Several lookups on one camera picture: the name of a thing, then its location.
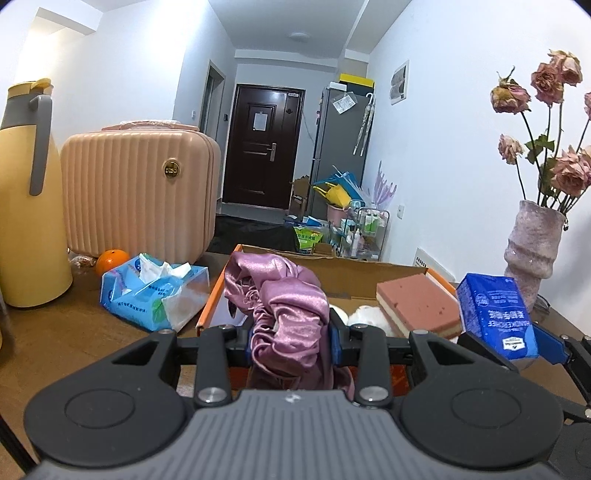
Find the ceiling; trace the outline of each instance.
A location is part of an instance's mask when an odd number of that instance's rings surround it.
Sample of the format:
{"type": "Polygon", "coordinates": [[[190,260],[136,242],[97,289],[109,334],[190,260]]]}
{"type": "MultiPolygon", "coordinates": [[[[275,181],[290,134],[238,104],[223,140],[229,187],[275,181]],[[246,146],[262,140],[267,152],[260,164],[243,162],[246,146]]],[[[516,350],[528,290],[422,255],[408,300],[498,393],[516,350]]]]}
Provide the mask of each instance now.
{"type": "Polygon", "coordinates": [[[85,3],[100,10],[101,12],[108,12],[116,8],[126,7],[131,4],[138,4],[145,0],[84,0],[85,3]]]}
{"type": "Polygon", "coordinates": [[[238,49],[288,51],[335,59],[343,51],[364,0],[209,0],[209,3],[238,49]],[[306,33],[310,39],[305,43],[294,41],[288,37],[292,33],[306,33]]]}
{"type": "Polygon", "coordinates": [[[375,46],[411,0],[370,0],[367,2],[347,48],[372,53],[375,46]]]}
{"type": "Polygon", "coordinates": [[[33,33],[37,36],[47,36],[51,35],[52,33],[57,32],[64,28],[63,25],[59,25],[51,20],[46,20],[45,18],[35,17],[33,19],[33,23],[31,23],[31,27],[29,29],[29,33],[33,33]]]}

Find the wall picture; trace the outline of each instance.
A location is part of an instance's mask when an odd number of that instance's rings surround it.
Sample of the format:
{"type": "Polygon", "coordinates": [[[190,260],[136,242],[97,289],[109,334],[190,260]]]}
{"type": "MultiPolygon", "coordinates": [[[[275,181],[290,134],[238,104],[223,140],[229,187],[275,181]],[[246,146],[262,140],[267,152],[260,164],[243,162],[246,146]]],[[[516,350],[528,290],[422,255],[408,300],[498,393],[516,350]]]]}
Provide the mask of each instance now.
{"type": "Polygon", "coordinates": [[[390,103],[401,102],[407,97],[407,86],[408,86],[408,60],[404,65],[399,67],[394,76],[392,77],[391,88],[390,88],[390,103]]]}

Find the yellow thermos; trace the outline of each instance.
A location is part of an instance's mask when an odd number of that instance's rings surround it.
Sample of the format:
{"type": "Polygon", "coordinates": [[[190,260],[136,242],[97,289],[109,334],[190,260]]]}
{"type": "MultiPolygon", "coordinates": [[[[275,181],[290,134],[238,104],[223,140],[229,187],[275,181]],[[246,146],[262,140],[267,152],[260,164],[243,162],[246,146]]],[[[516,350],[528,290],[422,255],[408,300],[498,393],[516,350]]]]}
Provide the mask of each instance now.
{"type": "Polygon", "coordinates": [[[50,79],[10,87],[0,124],[0,291],[14,307],[47,303],[72,284],[52,90],[50,79]]]}

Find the blue plastic bag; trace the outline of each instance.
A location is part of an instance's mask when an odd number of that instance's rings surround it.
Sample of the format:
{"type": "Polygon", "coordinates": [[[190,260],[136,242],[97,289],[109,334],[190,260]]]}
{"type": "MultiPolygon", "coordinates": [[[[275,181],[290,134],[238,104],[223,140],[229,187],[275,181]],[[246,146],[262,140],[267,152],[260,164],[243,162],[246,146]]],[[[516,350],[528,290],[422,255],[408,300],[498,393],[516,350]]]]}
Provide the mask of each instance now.
{"type": "MultiPolygon", "coordinates": [[[[151,262],[162,265],[145,255],[151,262]]],[[[106,272],[102,278],[100,304],[113,315],[151,332],[177,332],[201,310],[209,297],[209,272],[191,266],[183,278],[172,275],[144,283],[139,278],[139,256],[106,272]]]]}

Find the metal screw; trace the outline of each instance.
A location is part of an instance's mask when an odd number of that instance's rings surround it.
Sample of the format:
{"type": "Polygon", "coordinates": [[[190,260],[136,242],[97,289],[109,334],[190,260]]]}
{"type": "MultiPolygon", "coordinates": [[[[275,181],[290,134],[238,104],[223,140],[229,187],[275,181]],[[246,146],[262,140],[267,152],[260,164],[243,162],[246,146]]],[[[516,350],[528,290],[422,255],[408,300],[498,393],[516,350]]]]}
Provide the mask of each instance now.
{"type": "Polygon", "coordinates": [[[218,387],[207,387],[200,390],[197,398],[205,403],[217,403],[224,400],[228,394],[218,387]]]}
{"type": "Polygon", "coordinates": [[[365,401],[382,401],[388,398],[388,390],[377,385],[363,387],[359,392],[359,396],[365,401]]]}

